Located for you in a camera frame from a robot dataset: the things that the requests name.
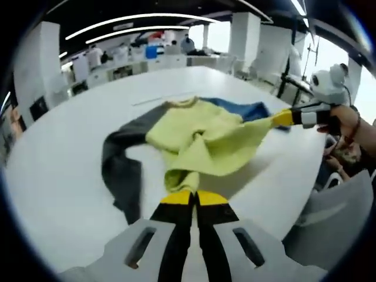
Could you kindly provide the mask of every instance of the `desk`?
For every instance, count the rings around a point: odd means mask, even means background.
[[[126,228],[100,174],[105,137],[165,100],[193,95],[236,103],[263,101],[272,112],[287,107],[217,70],[168,69],[83,92],[43,115],[15,143],[6,169],[12,210],[53,270],[92,263],[102,255],[103,246]],[[227,177],[203,176],[201,188],[222,193],[240,218],[251,218],[282,239],[310,196],[324,144],[325,136],[315,129],[295,126],[290,133],[273,129],[248,165]],[[167,195],[162,156],[148,145],[127,153],[143,163],[142,216],[149,218]],[[192,242],[198,243],[196,233]],[[186,281],[200,273],[195,252],[187,259],[188,268],[194,266],[187,270]],[[204,264],[198,267],[205,271]]]

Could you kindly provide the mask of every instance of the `ceiling light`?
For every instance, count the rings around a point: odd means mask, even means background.
[[[4,110],[4,107],[5,107],[6,101],[8,101],[8,99],[9,99],[10,96],[11,96],[11,92],[9,91],[8,94],[6,94],[6,96],[5,96],[4,102],[2,102],[2,105],[1,105],[1,108],[0,108],[0,114],[1,114],[2,111]]]
[[[86,31],[89,31],[93,28],[97,28],[97,27],[102,26],[102,25],[107,25],[109,23],[111,24],[113,22],[126,21],[128,19],[152,18],[152,17],[155,17],[155,16],[171,16],[171,17],[177,17],[177,18],[198,19],[200,21],[206,21],[206,22],[214,22],[214,23],[219,22],[216,19],[205,18],[203,16],[185,15],[185,14],[170,14],[170,13],[140,14],[140,15],[132,15],[132,16],[123,16],[121,18],[109,19],[108,21],[96,23],[94,25],[88,26],[87,28],[81,29],[80,31],[72,33],[71,35],[67,36],[65,38],[65,40],[69,40],[69,39],[71,39],[71,38],[73,38],[73,37],[75,37],[79,34],[82,34]]]
[[[291,2],[293,3],[293,5],[295,6],[295,9],[298,11],[298,13],[301,16],[306,16],[307,15],[307,13],[304,11],[304,9],[302,8],[302,6],[299,4],[298,0],[291,0]]]
[[[102,35],[97,38],[90,39],[86,41],[86,44],[93,43],[95,41],[101,40],[103,38],[123,34],[123,33],[129,33],[129,32],[136,32],[136,31],[148,31],[148,30],[157,30],[157,29],[189,29],[188,26],[179,26],[179,25],[156,25],[156,26],[144,26],[143,28],[130,28],[130,29],[125,29],[124,31],[117,31],[117,32],[112,32],[106,35]]]
[[[299,4],[298,0],[291,0],[291,3],[293,3],[293,5],[295,6],[295,9],[298,11],[298,13],[301,16],[307,16],[307,13],[303,9],[303,7]],[[308,24],[308,19],[303,19],[303,22],[304,22],[306,27],[308,27],[308,28],[310,27],[309,24]]]
[[[59,58],[61,59],[62,57],[66,56],[67,54],[68,54],[68,52],[61,53],[61,54],[59,55]]]

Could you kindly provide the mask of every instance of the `window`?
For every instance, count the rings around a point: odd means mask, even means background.
[[[329,40],[326,40],[325,38],[319,36],[315,36],[314,40],[315,46],[313,45],[311,36],[307,36],[304,43],[302,67],[304,71],[304,67],[307,63],[307,69],[305,70],[305,76],[307,77],[307,80],[310,80],[312,73],[315,71],[322,69],[329,71],[330,67],[332,67],[336,63],[345,63],[346,65],[348,64],[348,53],[345,50],[341,49]],[[317,64],[315,65],[316,54],[314,52],[309,52],[308,58],[308,48],[310,47],[312,51],[316,51],[317,45],[318,55]]]
[[[360,84],[354,106],[359,110],[362,118],[372,124],[376,119],[376,79],[365,67],[362,68]]]
[[[227,53],[230,45],[230,22],[211,23],[207,37],[207,46],[218,52]]]
[[[204,25],[195,25],[189,29],[189,38],[193,40],[196,49],[202,49],[204,41]]]

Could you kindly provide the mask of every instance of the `robotic hand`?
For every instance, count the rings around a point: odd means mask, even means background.
[[[303,125],[312,128],[317,124],[328,124],[330,132],[340,135],[340,121],[330,116],[331,109],[348,103],[350,95],[344,86],[345,72],[340,65],[320,70],[311,77],[310,89],[314,96],[311,101],[283,110],[273,117],[276,126]]]

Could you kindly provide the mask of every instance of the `ceiling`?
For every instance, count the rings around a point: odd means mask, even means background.
[[[291,0],[246,0],[259,10],[273,18],[274,24],[286,28],[292,28],[294,22],[292,20],[294,15],[298,15]],[[357,3],[363,3],[366,0],[357,0]],[[220,11],[242,12],[251,11],[249,7],[240,3],[237,0],[138,0],[132,1],[119,0],[51,0],[46,10],[44,17],[45,21],[56,22],[61,25],[61,52],[68,51],[68,53],[76,53],[87,47],[85,41],[95,37],[113,32],[113,27],[125,22],[117,22],[95,28],[78,35],[68,41],[65,37],[83,29],[87,26],[102,22],[108,19],[118,18],[121,16],[146,14],[146,13],[180,13],[203,16]],[[346,1],[345,4],[350,3],[352,11],[362,11],[362,7],[357,9],[357,5],[353,1]],[[338,0],[305,0],[305,7],[310,18],[315,18],[323,21],[339,31],[345,33],[353,40],[357,37],[343,11],[340,9]],[[217,18],[220,21],[229,21],[231,16],[222,16]],[[135,28],[141,26],[152,25],[177,25],[184,19],[182,18],[143,18],[134,19]],[[302,21],[298,24],[300,31],[305,30],[305,25]],[[317,28],[315,32],[318,35],[328,38],[329,40],[340,45],[342,48],[348,50],[349,46],[338,36],[330,32],[326,32]]]

